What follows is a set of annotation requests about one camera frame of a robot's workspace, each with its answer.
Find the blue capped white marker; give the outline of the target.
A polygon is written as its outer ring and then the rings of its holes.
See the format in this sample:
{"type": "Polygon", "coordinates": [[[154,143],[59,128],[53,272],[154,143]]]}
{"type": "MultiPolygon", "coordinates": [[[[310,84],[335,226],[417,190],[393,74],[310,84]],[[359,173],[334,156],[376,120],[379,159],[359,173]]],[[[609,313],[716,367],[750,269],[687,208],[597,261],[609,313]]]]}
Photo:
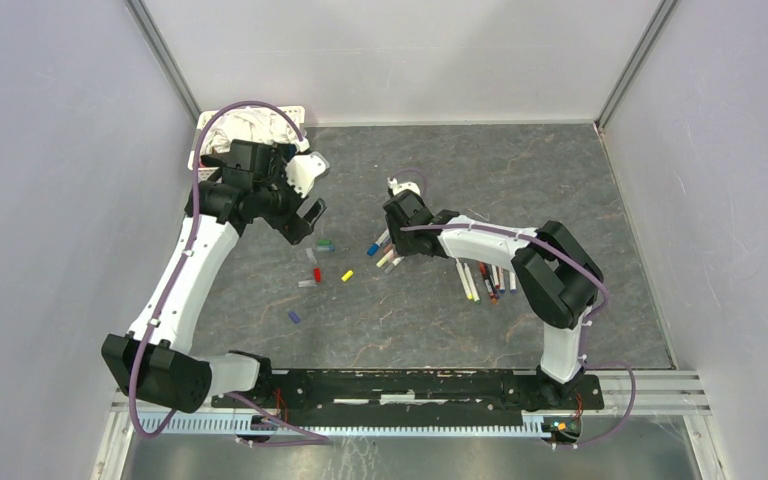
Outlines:
{"type": "Polygon", "coordinates": [[[390,239],[389,231],[385,230],[373,244],[367,249],[366,254],[370,257],[374,256],[382,247],[384,247],[390,239]]]}

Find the yellow capped white marker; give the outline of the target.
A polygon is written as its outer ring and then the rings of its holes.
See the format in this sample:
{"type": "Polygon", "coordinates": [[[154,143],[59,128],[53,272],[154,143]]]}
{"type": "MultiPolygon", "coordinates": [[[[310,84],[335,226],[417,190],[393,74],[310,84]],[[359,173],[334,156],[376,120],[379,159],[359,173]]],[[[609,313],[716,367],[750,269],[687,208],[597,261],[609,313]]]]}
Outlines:
{"type": "Polygon", "coordinates": [[[481,297],[479,295],[479,291],[478,291],[476,283],[474,281],[471,269],[470,269],[470,267],[469,267],[469,265],[467,263],[464,264],[464,273],[465,273],[467,284],[468,284],[469,289],[470,289],[470,294],[471,294],[472,300],[476,304],[478,304],[478,303],[481,302],[481,297]]]}

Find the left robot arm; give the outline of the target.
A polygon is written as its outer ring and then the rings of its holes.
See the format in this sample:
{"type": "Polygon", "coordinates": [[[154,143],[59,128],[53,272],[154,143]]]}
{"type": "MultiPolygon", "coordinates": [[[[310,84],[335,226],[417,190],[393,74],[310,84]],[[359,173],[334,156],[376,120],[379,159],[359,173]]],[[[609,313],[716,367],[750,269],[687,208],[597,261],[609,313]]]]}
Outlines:
{"type": "Polygon", "coordinates": [[[185,207],[181,235],[147,306],[124,335],[110,334],[101,356],[122,392],[177,412],[193,413],[210,397],[235,391],[250,407],[274,394],[267,360],[254,354],[191,356],[194,333],[220,267],[247,226],[264,220],[291,245],[310,235],[326,204],[300,214],[329,162],[291,145],[234,140],[226,152],[203,154],[212,174],[185,207]]]}

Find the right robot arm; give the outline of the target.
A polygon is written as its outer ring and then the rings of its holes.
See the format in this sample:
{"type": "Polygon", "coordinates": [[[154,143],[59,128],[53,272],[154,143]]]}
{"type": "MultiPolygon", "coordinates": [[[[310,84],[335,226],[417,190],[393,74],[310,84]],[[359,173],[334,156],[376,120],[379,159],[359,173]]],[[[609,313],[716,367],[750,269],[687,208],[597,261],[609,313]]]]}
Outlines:
{"type": "Polygon", "coordinates": [[[610,293],[600,268],[566,226],[548,221],[540,228],[513,228],[451,210],[434,214],[411,190],[392,194],[383,209],[401,256],[472,260],[514,273],[544,324],[540,400],[562,408],[577,396],[584,372],[582,326],[607,306],[610,293]]]}

